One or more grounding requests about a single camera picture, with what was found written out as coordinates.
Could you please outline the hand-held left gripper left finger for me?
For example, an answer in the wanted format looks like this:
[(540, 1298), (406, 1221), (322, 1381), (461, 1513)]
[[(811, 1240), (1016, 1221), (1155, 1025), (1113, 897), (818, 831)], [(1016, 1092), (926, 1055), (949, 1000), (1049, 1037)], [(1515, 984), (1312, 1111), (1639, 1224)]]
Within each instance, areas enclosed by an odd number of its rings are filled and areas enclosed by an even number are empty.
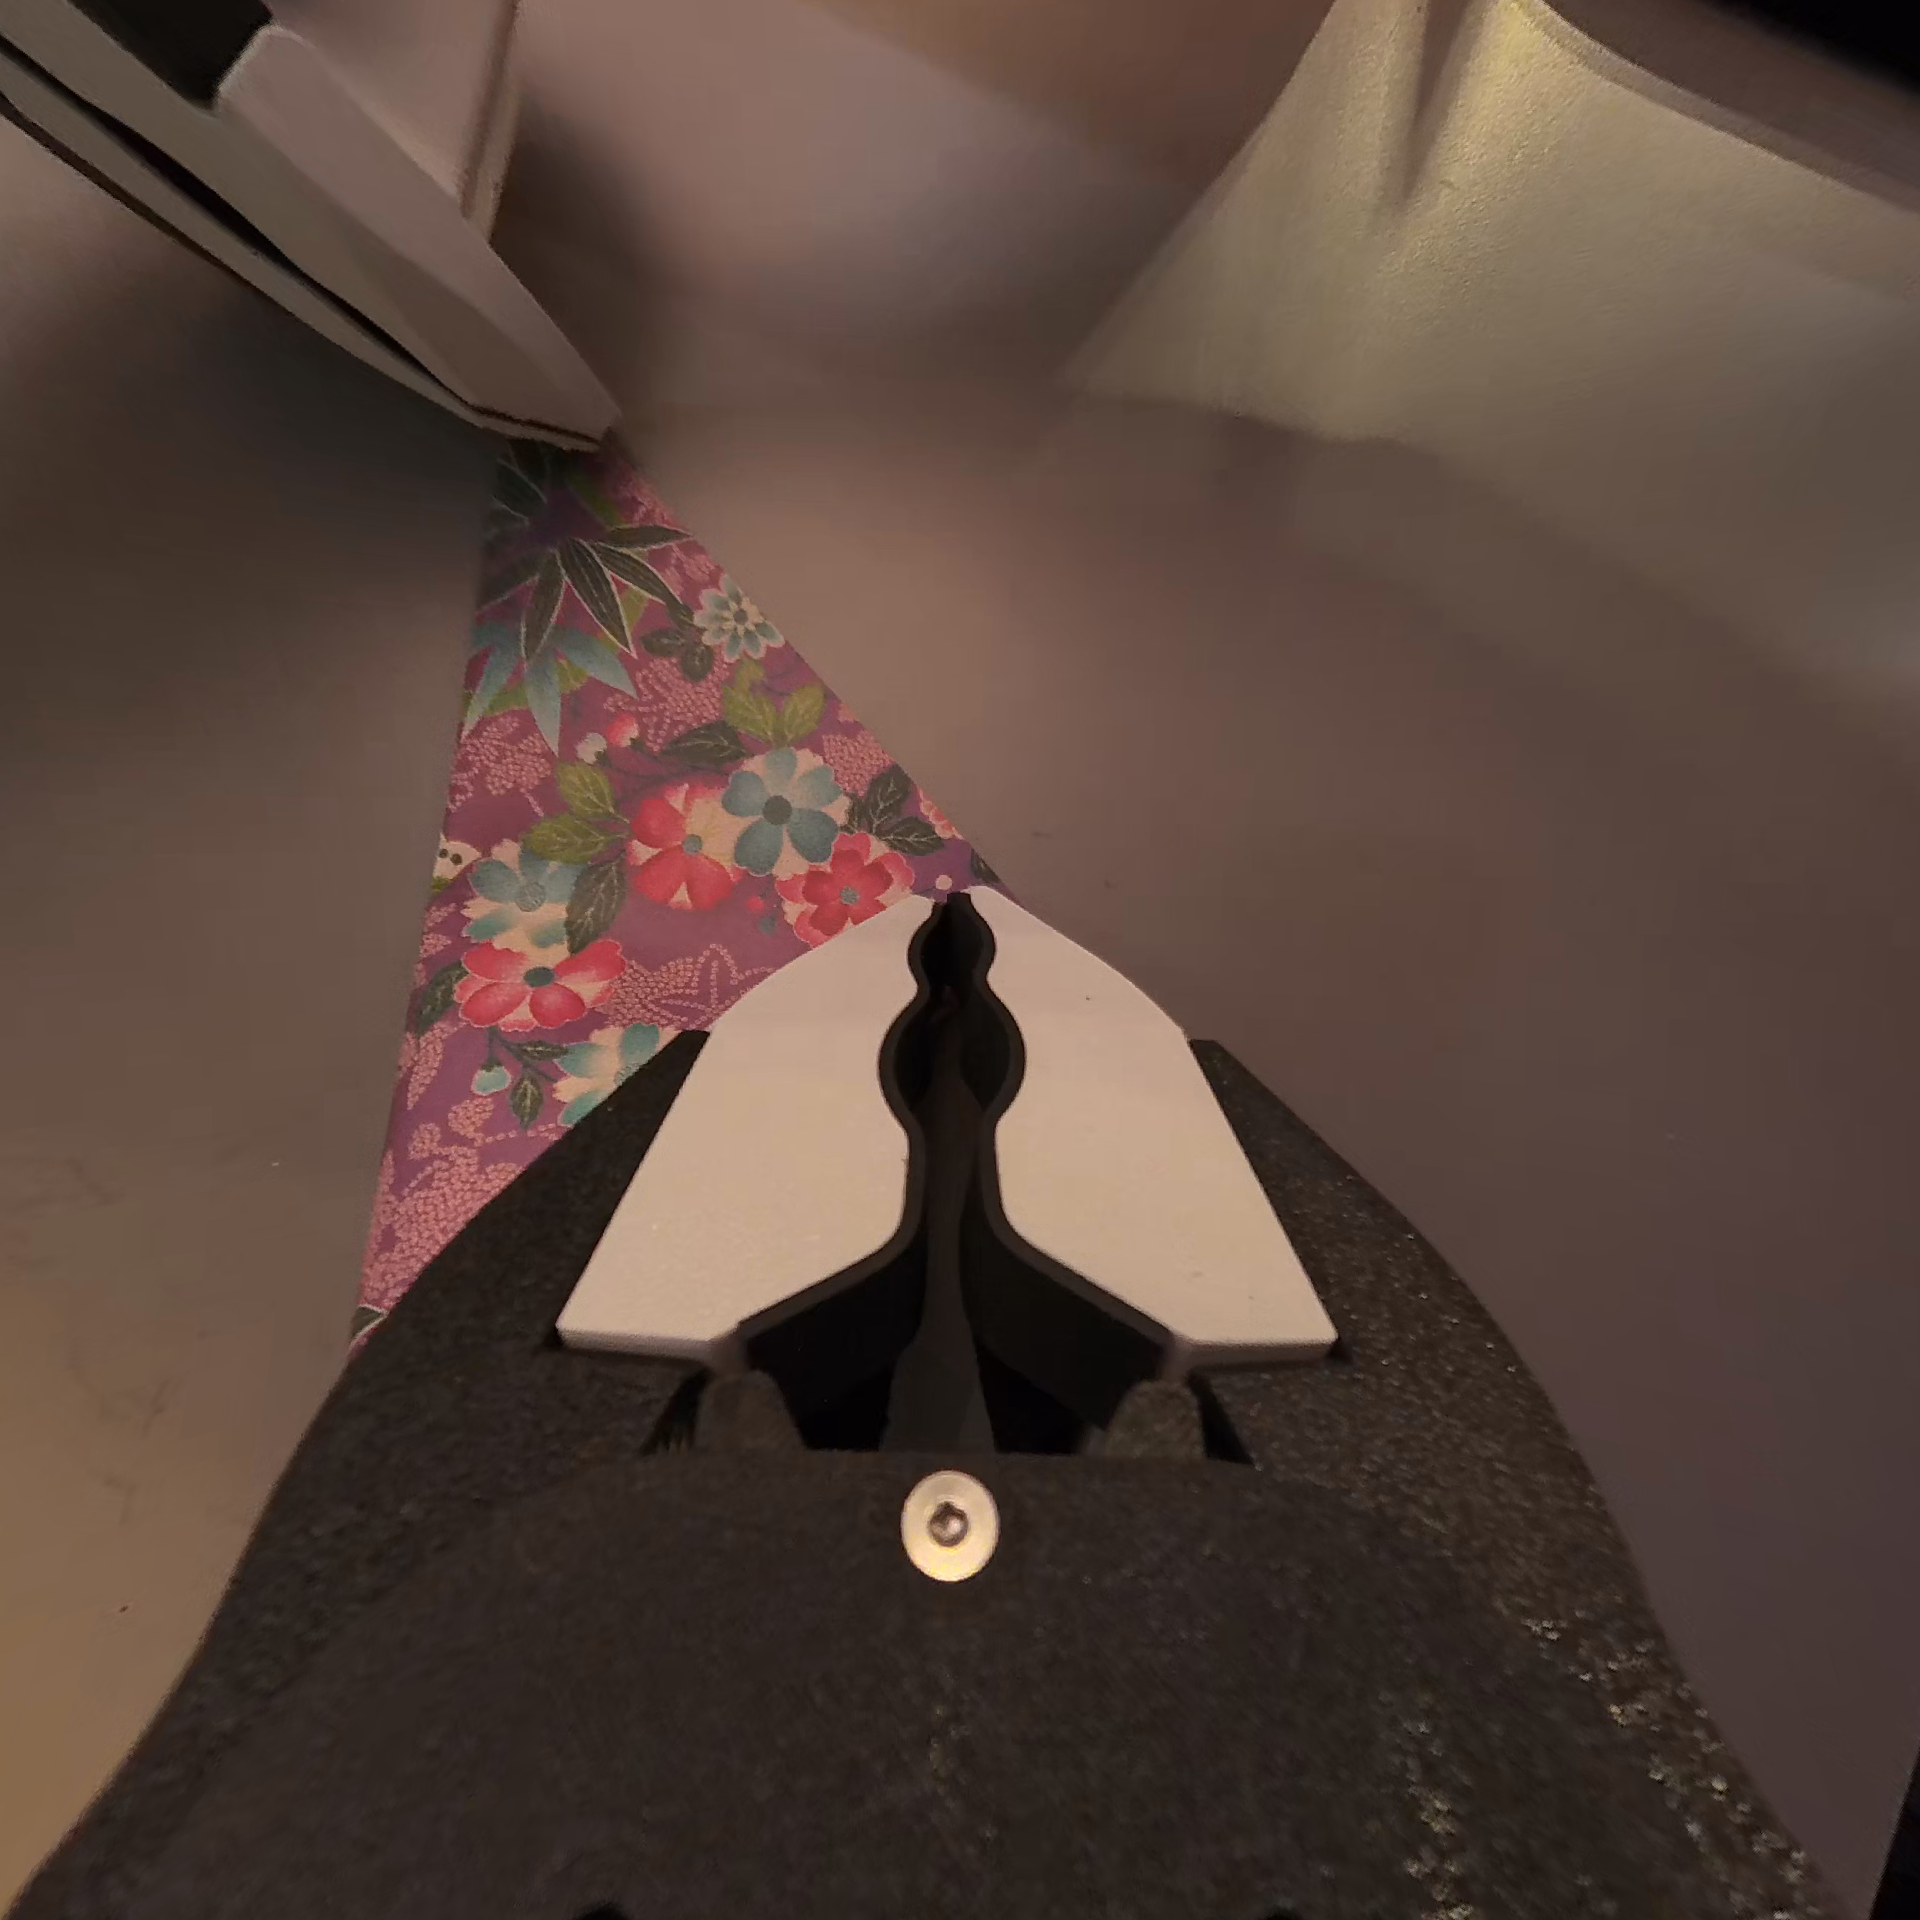
[(813, 1446), (964, 1449), (953, 924), (885, 909), (706, 1037), (556, 1319), (765, 1371)]

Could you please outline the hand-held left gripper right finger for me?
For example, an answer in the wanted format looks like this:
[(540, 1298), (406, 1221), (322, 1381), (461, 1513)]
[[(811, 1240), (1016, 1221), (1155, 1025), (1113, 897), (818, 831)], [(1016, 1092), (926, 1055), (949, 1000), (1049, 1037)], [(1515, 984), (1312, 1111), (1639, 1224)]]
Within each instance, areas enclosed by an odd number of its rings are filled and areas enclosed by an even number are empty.
[(1081, 1435), (1144, 1382), (1315, 1366), (1339, 1334), (1188, 1032), (1001, 891), (949, 899), (980, 1134), (964, 1308)]

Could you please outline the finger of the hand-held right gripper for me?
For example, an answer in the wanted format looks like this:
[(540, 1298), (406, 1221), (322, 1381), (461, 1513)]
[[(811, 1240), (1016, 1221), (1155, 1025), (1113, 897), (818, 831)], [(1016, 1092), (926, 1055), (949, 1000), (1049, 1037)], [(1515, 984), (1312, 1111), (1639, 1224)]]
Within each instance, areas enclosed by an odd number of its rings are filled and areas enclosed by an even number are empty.
[(528, 436), (475, 414), (342, 301), (315, 276), (342, 256), (331, 230), (312, 222), (305, 192), (277, 159), (260, 159), (245, 136), (224, 128), (226, 76), (209, 91), (185, 88), (153, 55), (157, 33), (7, 33), (4, 115), (157, 230), (421, 398), (513, 438), (599, 445)]
[(487, 421), (600, 443), (616, 403), (440, 182), (296, 31), (260, 31), (224, 78), (224, 128), (277, 159), (331, 230), (342, 301)]

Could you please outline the purple floral origami paper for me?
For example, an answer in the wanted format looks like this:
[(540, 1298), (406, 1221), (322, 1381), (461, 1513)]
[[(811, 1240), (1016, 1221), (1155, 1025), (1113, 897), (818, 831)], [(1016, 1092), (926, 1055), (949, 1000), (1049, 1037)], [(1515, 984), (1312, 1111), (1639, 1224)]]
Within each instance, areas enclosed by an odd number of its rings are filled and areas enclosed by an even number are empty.
[(513, 443), (350, 1343), (664, 1047), (997, 880), (625, 453)]

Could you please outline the pale cloth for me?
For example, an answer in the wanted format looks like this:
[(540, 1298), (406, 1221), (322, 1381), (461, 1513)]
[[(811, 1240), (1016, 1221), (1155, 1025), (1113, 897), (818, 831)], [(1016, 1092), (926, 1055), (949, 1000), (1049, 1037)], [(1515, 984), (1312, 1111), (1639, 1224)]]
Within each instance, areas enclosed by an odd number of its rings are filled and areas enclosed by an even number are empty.
[(1474, 445), (1550, 372), (1650, 387), (1696, 243), (1919, 282), (1916, 3), (1327, 3), (1073, 381)]

